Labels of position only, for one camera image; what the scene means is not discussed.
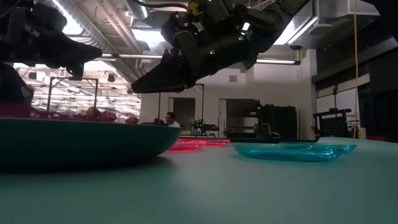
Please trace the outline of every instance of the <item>desk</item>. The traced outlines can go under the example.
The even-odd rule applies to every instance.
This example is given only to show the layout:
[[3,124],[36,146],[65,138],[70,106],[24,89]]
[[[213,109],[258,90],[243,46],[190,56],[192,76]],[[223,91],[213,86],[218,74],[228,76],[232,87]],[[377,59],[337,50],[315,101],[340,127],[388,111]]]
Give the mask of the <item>desk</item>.
[[202,136],[202,135],[192,135],[192,134],[182,134],[180,138],[198,138],[198,139],[214,139],[214,136]]
[[1,224],[398,223],[398,147],[330,162],[263,161],[232,147],[165,153],[146,166],[1,174]]

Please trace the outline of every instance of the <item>translucent plastic plate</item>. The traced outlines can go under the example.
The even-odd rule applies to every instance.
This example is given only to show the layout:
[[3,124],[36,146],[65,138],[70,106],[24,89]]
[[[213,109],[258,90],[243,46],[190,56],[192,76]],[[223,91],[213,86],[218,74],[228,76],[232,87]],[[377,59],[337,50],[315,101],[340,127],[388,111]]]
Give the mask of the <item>translucent plastic plate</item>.
[[356,145],[327,144],[327,143],[314,143],[314,142],[281,142],[279,144],[289,149],[306,149],[310,147],[313,150],[334,150],[334,151],[341,150],[345,153],[351,152],[356,148]]
[[206,144],[204,147],[225,147],[229,144],[229,139],[197,139],[199,141],[204,141]]
[[293,149],[292,145],[283,144],[234,144],[235,150],[242,156],[257,159],[274,159],[285,161],[329,161],[336,159],[342,150],[312,149],[302,144]]
[[200,150],[206,144],[205,141],[192,139],[178,139],[169,152],[190,152]]

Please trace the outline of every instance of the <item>cable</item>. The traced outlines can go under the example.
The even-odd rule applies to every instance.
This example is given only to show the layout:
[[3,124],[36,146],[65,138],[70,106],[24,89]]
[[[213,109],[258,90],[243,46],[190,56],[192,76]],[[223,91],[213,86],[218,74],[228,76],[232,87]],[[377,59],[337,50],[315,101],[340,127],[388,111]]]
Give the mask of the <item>cable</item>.
[[358,76],[359,76],[359,62],[358,62],[358,23],[357,23],[357,6],[358,0],[354,0],[354,48],[355,48],[355,102],[354,102],[354,136],[356,136],[356,119],[357,119],[357,100],[358,100]]
[[185,9],[185,10],[188,10],[188,6],[186,6],[186,5],[184,5],[184,4],[180,4],[180,3],[149,4],[149,3],[141,2],[140,0],[129,0],[129,1],[134,1],[134,2],[137,3],[138,5],[144,6],[144,7],[151,7],[151,8],[180,7],[180,8],[183,8],[183,9]]
[[300,50],[300,91],[301,91],[301,113],[300,113],[300,140],[303,139],[303,49]]
[[15,9],[15,7],[17,7],[19,5],[19,3],[21,3],[22,0],[18,0],[18,2],[16,2],[13,6],[11,6],[9,9],[7,9],[3,14],[0,15],[0,19],[3,18],[4,16],[6,16],[7,14],[9,14],[13,9]]

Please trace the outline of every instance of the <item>yellow cable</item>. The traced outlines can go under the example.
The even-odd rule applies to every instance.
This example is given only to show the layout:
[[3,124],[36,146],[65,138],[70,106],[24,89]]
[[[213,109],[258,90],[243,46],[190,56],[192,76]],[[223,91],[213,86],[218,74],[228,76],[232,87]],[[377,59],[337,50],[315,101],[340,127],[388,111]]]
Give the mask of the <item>yellow cable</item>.
[[357,25],[357,4],[358,0],[354,0],[354,47],[355,47],[355,107],[354,107],[354,136],[356,134],[356,107],[357,107],[357,100],[358,100],[358,75],[359,75],[359,62],[358,62],[358,25]]
[[303,139],[303,49],[300,50],[300,90],[301,90],[301,112],[300,112],[300,140]]

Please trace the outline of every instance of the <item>door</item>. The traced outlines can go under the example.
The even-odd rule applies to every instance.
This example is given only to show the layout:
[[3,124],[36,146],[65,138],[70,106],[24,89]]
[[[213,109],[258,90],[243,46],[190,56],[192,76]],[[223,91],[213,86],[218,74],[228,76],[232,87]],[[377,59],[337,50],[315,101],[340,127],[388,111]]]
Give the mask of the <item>door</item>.
[[226,99],[219,99],[218,100],[218,137],[225,138],[223,134],[226,128]]
[[167,112],[174,112],[174,98],[169,98],[169,104],[167,106]]
[[171,98],[173,99],[173,110],[175,120],[181,125],[183,133],[190,134],[192,121],[195,119],[195,99],[194,98]]

